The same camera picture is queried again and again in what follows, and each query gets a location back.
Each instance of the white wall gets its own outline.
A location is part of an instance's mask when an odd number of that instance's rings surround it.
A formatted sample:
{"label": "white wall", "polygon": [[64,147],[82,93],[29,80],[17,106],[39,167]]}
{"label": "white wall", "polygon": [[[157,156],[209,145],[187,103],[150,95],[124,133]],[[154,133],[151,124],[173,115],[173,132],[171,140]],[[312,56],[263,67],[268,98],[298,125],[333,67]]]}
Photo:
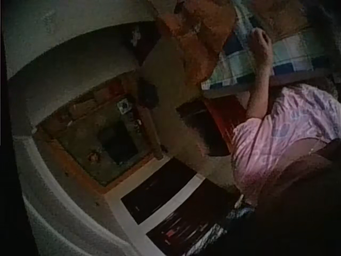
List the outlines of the white wall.
{"label": "white wall", "polygon": [[136,68],[115,28],[78,36],[49,50],[9,80],[14,134],[22,135],[23,125],[36,126],[75,97]]}
{"label": "white wall", "polygon": [[[54,243],[64,243],[60,239],[54,241],[54,238],[64,237],[68,240],[69,245],[74,244],[90,255],[137,256],[127,242],[125,234],[115,224],[116,221],[110,212],[108,214],[111,217],[103,219],[103,221],[107,222],[107,225],[100,225],[92,216],[88,215],[89,212],[85,212],[86,209],[81,209],[65,193],[49,172],[32,138],[15,138],[14,149],[25,199],[42,217],[42,219],[40,218],[32,223],[35,238],[40,239],[37,245],[45,244],[40,249],[43,251],[54,250]],[[91,202],[93,197],[86,194],[83,200]],[[101,206],[98,207],[99,212],[103,210],[105,209],[102,209]],[[55,232],[52,237],[45,236],[51,234],[53,230]],[[67,249],[66,247],[70,247],[69,245],[64,244],[63,249]]]}
{"label": "white wall", "polygon": [[104,27],[152,20],[145,1],[4,1],[1,18],[8,78],[42,53],[71,38]]}

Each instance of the white trim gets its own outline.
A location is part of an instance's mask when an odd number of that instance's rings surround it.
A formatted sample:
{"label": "white trim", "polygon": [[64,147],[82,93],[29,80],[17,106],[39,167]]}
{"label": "white trim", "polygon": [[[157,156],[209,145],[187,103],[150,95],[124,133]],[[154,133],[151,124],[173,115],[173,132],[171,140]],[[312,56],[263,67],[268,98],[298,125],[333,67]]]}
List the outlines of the white trim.
{"label": "white trim", "polygon": [[50,224],[37,212],[37,210],[29,203],[29,201],[26,199],[25,195],[22,195],[23,201],[25,203],[26,209],[31,212],[35,218],[37,218],[45,228],[47,228],[50,232],[52,232],[59,240],[61,240],[63,243],[65,243],[68,247],[71,247],[76,252],[85,255],[85,256],[92,256],[91,254],[87,253],[83,249],[79,248],[69,240],[67,240],[64,236],[62,236],[59,232],[57,232],[53,227],[51,227]]}
{"label": "white trim", "polygon": [[139,225],[142,232],[144,234],[148,233],[165,220],[192,195],[204,180],[203,176],[195,175],[175,196]]}
{"label": "white trim", "polygon": [[203,176],[196,174],[165,205],[163,205],[158,211],[152,214],[152,216],[138,225],[128,212],[127,208],[124,206],[121,198],[149,178],[169,160],[170,158],[167,156],[160,161],[156,159],[151,160],[148,164],[127,178],[124,182],[120,183],[114,189],[105,194],[105,199],[107,200],[116,220],[121,225],[129,239],[132,241],[134,247],[142,255],[165,256],[161,250],[157,248],[157,246],[155,246],[155,244],[149,239],[149,237],[146,235],[147,232],[162,222],[172,212],[174,212],[174,210],[177,209],[186,199],[188,199],[188,197],[205,180]]}
{"label": "white trim", "polygon": [[23,142],[25,149],[28,152],[30,160],[36,166],[37,171],[42,176],[46,185],[54,193],[57,199],[68,209],[70,213],[72,213],[85,226],[93,230],[99,236],[121,248],[127,256],[138,256],[137,252],[129,243],[115,236],[109,230],[98,224],[69,197],[69,195],[59,185],[59,183],[56,181],[56,179],[46,166],[32,137],[22,138],[21,141]]}

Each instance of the person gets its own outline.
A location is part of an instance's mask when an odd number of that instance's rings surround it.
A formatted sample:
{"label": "person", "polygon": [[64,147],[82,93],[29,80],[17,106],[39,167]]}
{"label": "person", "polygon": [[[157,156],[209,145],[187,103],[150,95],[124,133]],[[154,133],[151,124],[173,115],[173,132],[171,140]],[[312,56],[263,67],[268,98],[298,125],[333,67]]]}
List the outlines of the person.
{"label": "person", "polygon": [[213,232],[190,255],[339,255],[341,104],[297,84],[283,87],[269,111],[271,40],[257,28],[250,48],[256,80],[246,121],[233,130],[232,164],[254,212],[232,226],[226,213],[226,232]]}
{"label": "person", "polygon": [[272,43],[256,28],[249,44],[257,71],[246,121],[233,131],[232,164],[237,187],[257,206],[261,197],[331,164],[319,150],[341,138],[341,104],[325,91],[297,84],[283,87],[267,114]]}

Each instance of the hair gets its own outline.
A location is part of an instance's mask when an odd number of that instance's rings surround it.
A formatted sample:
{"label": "hair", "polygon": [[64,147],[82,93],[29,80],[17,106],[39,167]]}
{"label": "hair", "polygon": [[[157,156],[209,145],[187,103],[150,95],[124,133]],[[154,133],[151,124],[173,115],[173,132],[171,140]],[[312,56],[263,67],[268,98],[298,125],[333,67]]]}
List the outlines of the hair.
{"label": "hair", "polygon": [[338,164],[329,165],[295,182],[270,207],[260,205],[242,218],[226,216],[186,256],[334,255],[341,228],[340,198],[341,170]]}

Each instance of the floor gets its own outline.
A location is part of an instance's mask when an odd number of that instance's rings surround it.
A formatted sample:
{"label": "floor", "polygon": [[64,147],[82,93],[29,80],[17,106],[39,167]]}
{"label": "floor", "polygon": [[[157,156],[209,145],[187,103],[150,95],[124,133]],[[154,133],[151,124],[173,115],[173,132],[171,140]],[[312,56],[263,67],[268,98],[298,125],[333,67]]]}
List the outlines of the floor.
{"label": "floor", "polygon": [[200,96],[200,90],[184,84],[184,71],[175,43],[162,38],[146,59],[142,75],[158,89],[160,104],[152,112],[161,143],[198,173],[221,187],[233,184],[230,156],[202,155],[197,135],[181,121],[176,108]]}

